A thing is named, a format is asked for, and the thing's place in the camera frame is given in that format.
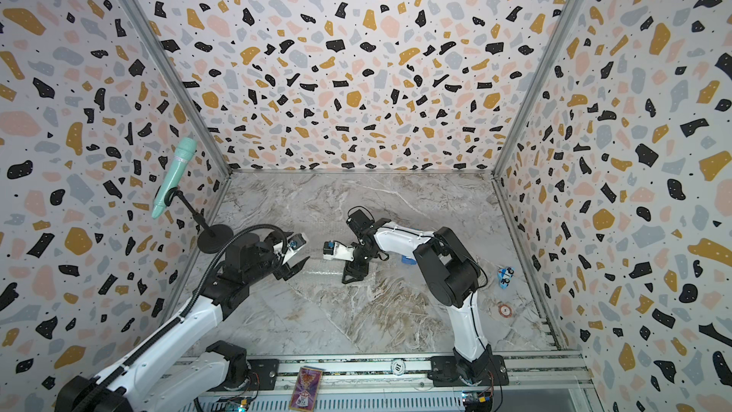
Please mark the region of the clear bubble wrap sheet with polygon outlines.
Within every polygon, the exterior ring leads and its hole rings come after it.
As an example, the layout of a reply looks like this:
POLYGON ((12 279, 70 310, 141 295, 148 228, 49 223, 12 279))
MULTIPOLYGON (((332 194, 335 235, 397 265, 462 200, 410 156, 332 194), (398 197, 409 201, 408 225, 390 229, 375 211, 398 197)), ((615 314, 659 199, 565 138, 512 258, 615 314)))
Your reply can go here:
POLYGON ((310 261, 287 282, 253 297, 242 336, 259 354, 385 354, 448 351, 446 311, 415 265, 375 261, 362 282, 344 284, 338 262, 310 261))

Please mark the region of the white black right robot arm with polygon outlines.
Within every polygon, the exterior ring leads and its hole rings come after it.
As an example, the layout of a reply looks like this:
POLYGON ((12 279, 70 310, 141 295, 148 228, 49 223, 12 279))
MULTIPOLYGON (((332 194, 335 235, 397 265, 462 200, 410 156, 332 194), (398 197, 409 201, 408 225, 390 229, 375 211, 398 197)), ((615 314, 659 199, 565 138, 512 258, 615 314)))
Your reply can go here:
POLYGON ((356 240, 323 244, 326 259, 344 261, 341 282, 361 282, 374 259, 396 254, 417 262, 433 297, 445 306, 454 334, 453 353, 430 359, 428 378, 437 387, 504 387, 509 384, 503 357, 496 355, 482 330, 478 291, 484 270, 453 230, 419 231, 390 219, 373 219, 361 208, 347 217, 356 240))

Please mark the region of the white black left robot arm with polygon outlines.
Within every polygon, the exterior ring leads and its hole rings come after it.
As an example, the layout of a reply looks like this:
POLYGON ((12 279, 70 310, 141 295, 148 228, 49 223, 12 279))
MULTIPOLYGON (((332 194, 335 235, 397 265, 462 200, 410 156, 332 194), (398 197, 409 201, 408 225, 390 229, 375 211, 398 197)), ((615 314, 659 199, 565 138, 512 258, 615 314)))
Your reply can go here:
POLYGON ((192 364, 169 371, 203 336, 224 322, 268 276, 289 280, 306 261, 307 236, 278 227, 262 240, 257 226, 232 237, 213 258, 194 294, 139 347, 93 377, 76 376, 60 390, 57 411, 177 411, 213 388, 271 387, 277 362, 251 362, 246 349, 216 341, 192 364))

